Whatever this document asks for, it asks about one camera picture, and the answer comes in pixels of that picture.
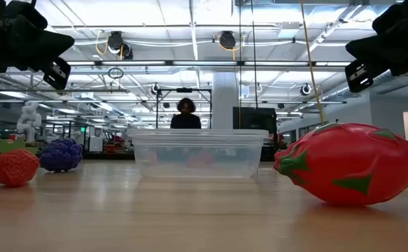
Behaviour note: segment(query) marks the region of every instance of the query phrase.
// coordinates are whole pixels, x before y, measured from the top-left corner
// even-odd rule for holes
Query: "green strawberry leaves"
[[[291,157],[292,154],[297,150],[298,145],[294,146],[289,155],[280,158],[280,169],[279,173],[284,176],[288,176],[290,179],[299,181],[299,183],[305,183],[306,181],[300,178],[294,173],[295,170],[305,170],[309,171],[309,166],[307,164],[307,152],[304,151],[296,157]]]
[[[36,154],[38,151],[37,147],[26,147],[26,143],[22,138],[18,138],[12,142],[8,139],[0,139],[0,154],[20,149],[25,149],[33,154]]]
[[[398,140],[397,136],[395,136],[395,134],[388,129],[378,129],[377,131],[372,132],[372,134],[375,136],[385,137],[392,140]]]
[[[357,190],[363,195],[367,195],[371,181],[372,175],[370,174],[364,177],[336,179],[332,183],[335,184],[336,186]]]

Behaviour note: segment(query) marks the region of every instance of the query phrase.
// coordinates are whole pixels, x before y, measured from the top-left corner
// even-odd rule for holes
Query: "red object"
[[[33,179],[38,166],[38,158],[27,150],[12,150],[0,154],[0,184],[23,186]]]
[[[115,142],[116,143],[125,143],[126,141],[121,137],[121,136],[114,136]]]
[[[278,152],[274,168],[332,204],[386,202],[408,187],[408,141],[388,129],[333,123]]]
[[[188,158],[187,166],[194,168],[205,168],[213,164],[214,162],[215,158],[212,156],[212,154],[207,150],[203,150],[197,155],[191,155]]]

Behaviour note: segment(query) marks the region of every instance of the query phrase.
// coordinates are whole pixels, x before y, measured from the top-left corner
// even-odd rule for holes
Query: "table surface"
[[[408,189],[333,208],[260,167],[250,179],[149,179],[110,160],[40,169],[28,186],[0,186],[0,251],[408,251]]]

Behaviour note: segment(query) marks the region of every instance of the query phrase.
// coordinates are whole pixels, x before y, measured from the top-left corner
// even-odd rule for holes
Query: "plastic bin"
[[[269,133],[256,129],[130,129],[143,176],[248,178]]]

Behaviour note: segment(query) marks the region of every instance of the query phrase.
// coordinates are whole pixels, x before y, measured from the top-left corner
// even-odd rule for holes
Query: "dark hair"
[[[183,105],[184,105],[184,104],[188,104],[188,110],[190,111],[190,113],[193,113],[193,112],[196,111],[195,103],[192,102],[192,100],[191,100],[191,99],[188,99],[188,98],[183,98],[183,99],[177,104],[177,110],[181,112],[182,109],[183,109]]]

